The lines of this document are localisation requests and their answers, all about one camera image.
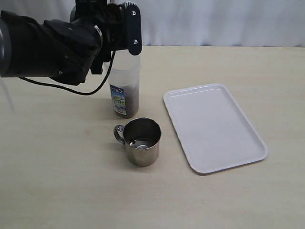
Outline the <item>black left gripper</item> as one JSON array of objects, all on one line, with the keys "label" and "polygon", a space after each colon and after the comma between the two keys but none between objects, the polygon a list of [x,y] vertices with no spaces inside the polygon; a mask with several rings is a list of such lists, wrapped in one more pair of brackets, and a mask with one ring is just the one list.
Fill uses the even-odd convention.
[{"label": "black left gripper", "polygon": [[77,0],[70,14],[70,22],[78,19],[91,19],[102,33],[102,47],[90,65],[92,74],[102,73],[102,65],[111,60],[113,51],[128,50],[133,56],[141,53],[141,13],[136,3]]}]

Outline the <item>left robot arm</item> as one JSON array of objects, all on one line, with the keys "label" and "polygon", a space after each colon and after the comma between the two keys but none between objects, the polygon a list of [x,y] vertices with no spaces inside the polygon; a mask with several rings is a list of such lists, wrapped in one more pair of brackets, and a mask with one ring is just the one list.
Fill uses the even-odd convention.
[{"label": "left robot arm", "polygon": [[78,0],[68,22],[0,12],[0,75],[48,77],[77,86],[88,73],[101,74],[114,51],[142,51],[141,13],[136,3]]}]

